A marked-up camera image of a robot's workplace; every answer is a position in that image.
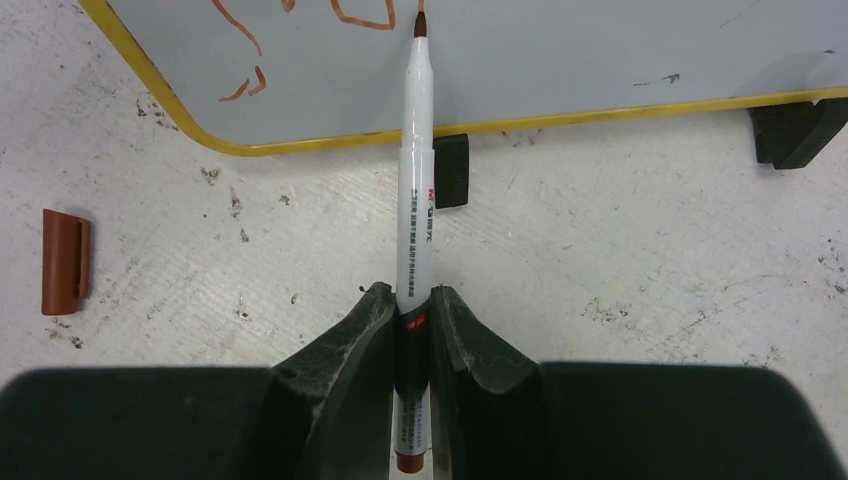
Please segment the red marker cap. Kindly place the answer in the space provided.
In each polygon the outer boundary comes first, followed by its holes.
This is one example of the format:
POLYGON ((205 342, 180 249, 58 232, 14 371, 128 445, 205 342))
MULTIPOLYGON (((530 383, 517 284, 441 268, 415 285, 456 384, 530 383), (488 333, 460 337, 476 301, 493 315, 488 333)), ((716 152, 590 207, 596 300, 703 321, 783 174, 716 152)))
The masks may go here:
POLYGON ((89 296, 92 225, 87 219, 44 209, 41 313, 78 312, 89 296))

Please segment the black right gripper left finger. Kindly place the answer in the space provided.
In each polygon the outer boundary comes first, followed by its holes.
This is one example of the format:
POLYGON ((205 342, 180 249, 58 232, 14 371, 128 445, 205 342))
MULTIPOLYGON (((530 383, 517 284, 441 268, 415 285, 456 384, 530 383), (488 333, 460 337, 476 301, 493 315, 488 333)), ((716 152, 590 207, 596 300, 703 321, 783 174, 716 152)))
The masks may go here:
POLYGON ((1 475, 386 478, 395 316, 377 282, 273 367, 26 372, 1 393, 1 475))

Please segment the white red whiteboard marker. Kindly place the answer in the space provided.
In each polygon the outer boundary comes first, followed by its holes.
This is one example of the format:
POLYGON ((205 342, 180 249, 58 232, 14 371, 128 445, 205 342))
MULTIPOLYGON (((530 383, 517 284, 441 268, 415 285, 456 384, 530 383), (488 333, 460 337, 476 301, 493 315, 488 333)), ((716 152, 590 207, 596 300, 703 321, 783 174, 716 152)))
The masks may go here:
POLYGON ((395 411, 397 468, 422 470, 428 448, 430 297, 433 286, 435 152, 434 73, 425 11, 417 12, 404 77, 404 111, 398 162, 395 411))

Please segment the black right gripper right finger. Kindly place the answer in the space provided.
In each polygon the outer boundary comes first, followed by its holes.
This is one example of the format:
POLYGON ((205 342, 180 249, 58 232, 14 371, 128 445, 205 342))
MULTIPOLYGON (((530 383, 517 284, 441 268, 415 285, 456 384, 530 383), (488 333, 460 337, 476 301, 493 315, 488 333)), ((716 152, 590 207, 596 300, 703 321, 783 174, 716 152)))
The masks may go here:
POLYGON ((843 479, 798 390, 764 368, 537 363, 459 294, 431 300, 437 479, 843 479))

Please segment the yellow framed whiteboard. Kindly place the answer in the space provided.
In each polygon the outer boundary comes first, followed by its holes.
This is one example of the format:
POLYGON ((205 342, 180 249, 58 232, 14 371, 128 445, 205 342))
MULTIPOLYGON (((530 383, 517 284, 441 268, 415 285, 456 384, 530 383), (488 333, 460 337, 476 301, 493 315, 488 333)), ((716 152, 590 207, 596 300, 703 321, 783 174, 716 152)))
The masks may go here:
POLYGON ((86 1, 176 126, 236 156, 394 143, 419 11, 439 135, 847 93, 843 1, 86 1))

